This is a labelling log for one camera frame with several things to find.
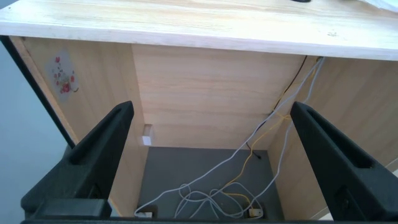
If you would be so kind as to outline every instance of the gray floor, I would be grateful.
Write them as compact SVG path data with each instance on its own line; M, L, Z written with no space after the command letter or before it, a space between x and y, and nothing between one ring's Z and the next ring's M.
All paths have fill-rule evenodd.
M271 181L273 175L266 151L256 151L262 159L252 157L238 182L242 183L254 195L261 192ZM203 175L219 162L225 160L233 151L230 149L185 149L151 147L147 158L144 178L142 180L139 205L142 205L165 190L179 187L182 183L188 183ZM192 190L200 190L208 193L211 189L221 188L225 183L236 177L247 158L249 151L239 151L229 162L214 170L207 177L191 185ZM238 186L228 189L229 192L243 193ZM246 201L236 198L241 205ZM238 207L231 200L222 196L217 198L222 203L221 207L226 212L237 212ZM275 185L261 197L259 201L265 205L267 216L270 220L283 220L283 213ZM157 206L158 218L173 218L174 211L180 202L178 192L164 195L153 205ZM188 218L199 206L199 203L189 203L178 218ZM215 219L215 216L207 203L195 216L196 219Z

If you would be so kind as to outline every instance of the light wood surface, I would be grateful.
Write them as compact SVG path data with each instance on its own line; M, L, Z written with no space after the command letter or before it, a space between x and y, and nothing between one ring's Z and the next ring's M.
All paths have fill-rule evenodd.
M26 38L23 41L29 57L26 63L34 63L37 70L31 70L40 87L46 90L46 97L57 97L51 80L45 72L45 64L61 50L67 50L72 60L79 89L65 102L51 100L63 116L60 119L69 133L82 139L94 126L123 101L131 100L134 118L126 145L115 176L110 198L122 216L133 216L137 205L141 180L146 163L147 147L142 146L144 128L141 98L134 68L131 45L72 40L50 40Z
M360 1L20 0L0 34L398 60L398 14Z
M134 45L133 52L153 145L168 147L238 148L272 111L304 59L149 45Z
M397 85L397 62L327 58L307 104L381 164L394 170L398 168ZM309 86L307 82L296 100L307 97ZM289 123L284 121L268 149L274 172ZM287 220L316 218L327 213L295 128L290 130L276 182Z

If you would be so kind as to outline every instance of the wooden panel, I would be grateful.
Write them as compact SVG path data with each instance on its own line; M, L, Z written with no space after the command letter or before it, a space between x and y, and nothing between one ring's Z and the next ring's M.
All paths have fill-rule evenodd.
M141 144L144 117L131 45L71 40L26 38L24 45L44 83L39 83L52 106L63 113L69 133L82 139L118 103L131 100L135 115L111 191L111 200L123 216L132 216L141 188L147 147ZM70 54L79 89L61 102L45 72L45 64L66 50Z
M383 60L398 60L397 24L396 13L337 0L23 0L0 10L1 35Z
M304 57L134 45L154 145L235 149L273 109Z
M398 63L327 58L308 105L370 153L388 169L397 167ZM307 97L310 82L296 100ZM284 143L285 121L269 148L274 169ZM326 213L326 203L294 128L277 178L280 201L287 220L309 219Z

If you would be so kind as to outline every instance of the wall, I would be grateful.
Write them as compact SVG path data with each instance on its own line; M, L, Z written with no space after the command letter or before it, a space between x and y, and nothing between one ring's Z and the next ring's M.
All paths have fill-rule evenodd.
M19 223L22 196L61 159L67 144L3 45L0 77L0 220Z

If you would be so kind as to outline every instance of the small white block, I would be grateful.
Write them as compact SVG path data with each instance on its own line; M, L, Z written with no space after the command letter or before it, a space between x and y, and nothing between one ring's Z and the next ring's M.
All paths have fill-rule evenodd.
M154 129L151 124L144 125L144 132L142 134L142 142L145 146L151 146L154 141Z

